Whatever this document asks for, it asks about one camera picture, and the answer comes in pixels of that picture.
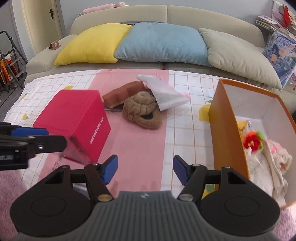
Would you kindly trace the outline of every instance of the black circular disc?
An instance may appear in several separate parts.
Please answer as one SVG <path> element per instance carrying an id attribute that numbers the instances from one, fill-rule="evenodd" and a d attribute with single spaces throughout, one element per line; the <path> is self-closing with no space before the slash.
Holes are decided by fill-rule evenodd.
<path id="1" fill-rule="evenodd" d="M 59 185 L 29 189 L 10 210 L 18 232 L 33 237 L 52 237 L 68 233 L 83 224 L 92 211 L 81 193 Z"/>
<path id="2" fill-rule="evenodd" d="M 273 229 L 279 218 L 278 204 L 265 192 L 249 185 L 228 185 L 208 194 L 200 204 L 204 219 L 218 230 L 249 237 Z"/>

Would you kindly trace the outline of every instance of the sofa backrest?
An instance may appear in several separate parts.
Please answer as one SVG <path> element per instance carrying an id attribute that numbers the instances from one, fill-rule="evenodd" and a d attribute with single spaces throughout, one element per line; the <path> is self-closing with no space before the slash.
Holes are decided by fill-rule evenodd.
<path id="1" fill-rule="evenodd" d="M 70 34 L 80 34 L 104 23 L 124 21 L 157 21 L 197 30 L 209 28 L 244 39 L 256 47 L 265 46 L 262 32 L 253 24 L 208 10 L 165 5 L 126 6 L 87 13 L 75 19 Z"/>
<path id="2" fill-rule="evenodd" d="M 264 47 L 261 30 L 253 24 L 222 13 L 204 9 L 168 6 L 167 23 L 194 29 L 209 28 L 244 39 L 256 47 Z"/>
<path id="3" fill-rule="evenodd" d="M 157 21 L 166 23 L 167 6 L 137 5 L 91 12 L 79 16 L 72 24 L 70 34 L 80 34 L 84 30 L 104 23 L 124 21 Z"/>

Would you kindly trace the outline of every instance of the red crochet flower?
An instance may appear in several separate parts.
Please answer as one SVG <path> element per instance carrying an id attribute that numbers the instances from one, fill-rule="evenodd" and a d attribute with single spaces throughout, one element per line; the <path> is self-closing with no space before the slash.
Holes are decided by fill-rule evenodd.
<path id="1" fill-rule="evenodd" d="M 252 152 L 257 151 L 259 149 L 260 146 L 260 139 L 257 136 L 257 134 L 253 134 L 253 135 L 248 135 L 245 137 L 244 140 L 244 147 L 247 148 L 251 148 Z"/>

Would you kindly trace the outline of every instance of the dark tile floor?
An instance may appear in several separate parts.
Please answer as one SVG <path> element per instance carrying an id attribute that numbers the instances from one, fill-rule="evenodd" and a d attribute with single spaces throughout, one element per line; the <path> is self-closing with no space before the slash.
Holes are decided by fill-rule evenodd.
<path id="1" fill-rule="evenodd" d="M 20 84 L 25 86 L 25 78 L 23 77 L 20 80 Z M 16 88 L 11 89 L 9 93 L 6 90 L 0 92 L 0 122 L 2 122 L 7 114 L 7 111 L 13 106 L 13 104 L 17 101 L 17 99 L 22 94 L 23 89 L 21 89 L 17 84 L 15 84 Z"/>

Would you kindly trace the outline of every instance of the beige pillow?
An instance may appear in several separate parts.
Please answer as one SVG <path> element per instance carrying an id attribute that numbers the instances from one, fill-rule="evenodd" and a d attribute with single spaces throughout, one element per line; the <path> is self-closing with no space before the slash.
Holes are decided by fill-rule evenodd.
<path id="1" fill-rule="evenodd" d="M 207 45 L 212 66 L 282 89 L 281 81 L 269 60 L 253 44 L 211 29 L 200 28 L 199 32 Z"/>

